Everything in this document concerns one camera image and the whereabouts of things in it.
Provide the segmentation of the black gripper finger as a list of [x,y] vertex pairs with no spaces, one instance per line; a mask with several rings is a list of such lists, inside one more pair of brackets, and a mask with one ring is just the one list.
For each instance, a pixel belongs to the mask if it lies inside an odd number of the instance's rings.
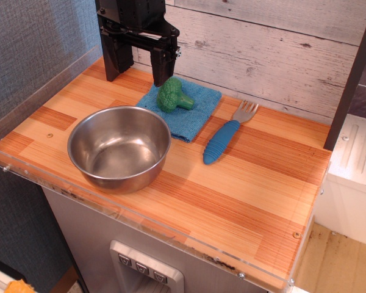
[[106,73],[124,73],[133,64],[132,46],[101,34]]
[[154,85],[160,87],[172,77],[175,59],[169,51],[159,48],[151,51],[151,65]]

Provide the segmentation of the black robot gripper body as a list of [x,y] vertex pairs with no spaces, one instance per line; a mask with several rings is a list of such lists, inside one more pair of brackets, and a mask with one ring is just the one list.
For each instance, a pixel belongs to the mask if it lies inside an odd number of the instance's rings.
[[102,34],[119,42],[161,53],[162,61],[179,56],[179,30],[165,19],[165,1],[100,1]]

